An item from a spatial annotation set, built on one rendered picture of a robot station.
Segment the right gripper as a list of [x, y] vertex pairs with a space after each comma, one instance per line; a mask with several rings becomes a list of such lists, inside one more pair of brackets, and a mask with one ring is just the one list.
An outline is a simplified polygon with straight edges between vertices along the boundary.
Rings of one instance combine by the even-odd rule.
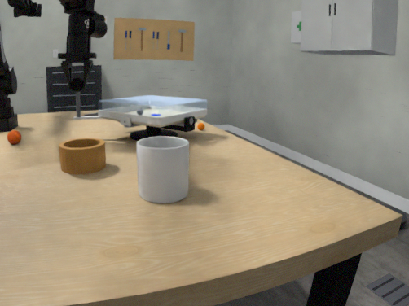
[[[93, 60], [96, 59], [96, 53], [88, 53], [88, 33], [79, 33], [79, 37], [75, 37], [75, 33], [68, 34], [68, 53], [58, 53], [58, 59], [64, 58], [61, 67], [68, 81], [68, 87], [71, 89], [72, 83], [72, 63], [83, 63], [84, 62], [84, 89], [90, 71], [93, 68]], [[90, 71], [89, 71], [90, 68]], [[88, 73], [88, 76], [87, 76]], [[69, 76], [70, 74], [70, 76]]]

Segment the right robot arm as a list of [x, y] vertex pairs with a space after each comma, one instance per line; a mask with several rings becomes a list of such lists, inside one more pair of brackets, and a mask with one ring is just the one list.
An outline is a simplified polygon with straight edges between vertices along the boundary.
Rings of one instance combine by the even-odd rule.
[[90, 53], [91, 38], [104, 37], [108, 29], [104, 16], [94, 11], [95, 0], [59, 1], [64, 6], [64, 13], [70, 14], [68, 17], [68, 34], [75, 33], [75, 37], [79, 37], [79, 33], [89, 33], [88, 53]]

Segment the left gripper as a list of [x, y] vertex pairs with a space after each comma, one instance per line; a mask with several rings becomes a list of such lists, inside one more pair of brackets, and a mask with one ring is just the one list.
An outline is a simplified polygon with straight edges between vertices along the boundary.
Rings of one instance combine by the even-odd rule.
[[28, 16], [28, 17], [41, 17], [42, 16], [42, 4], [33, 3], [33, 8], [29, 4], [29, 9], [26, 12], [20, 12], [20, 10], [14, 7], [14, 17]]

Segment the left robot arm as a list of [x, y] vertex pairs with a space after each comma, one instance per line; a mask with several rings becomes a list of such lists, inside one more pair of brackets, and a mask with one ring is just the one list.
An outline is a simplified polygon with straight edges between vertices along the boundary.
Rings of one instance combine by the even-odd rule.
[[[7, 2], [11, 7], [17, 7], [22, 12], [29, 9], [29, 4], [33, 8], [32, 0], [7, 0]], [[16, 94], [16, 91], [17, 78], [14, 67], [9, 67], [7, 63], [0, 27], [0, 124], [10, 123], [18, 118], [17, 114], [14, 114], [14, 108], [11, 107], [11, 99], [8, 98], [8, 94]]]

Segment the white ceramic mug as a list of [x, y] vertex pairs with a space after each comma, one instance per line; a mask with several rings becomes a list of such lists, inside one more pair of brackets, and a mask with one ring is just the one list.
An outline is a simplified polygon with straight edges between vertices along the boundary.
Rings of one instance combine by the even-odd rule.
[[152, 203], [173, 203], [185, 198], [189, 175], [188, 140], [157, 136], [142, 138], [136, 146], [139, 196]]

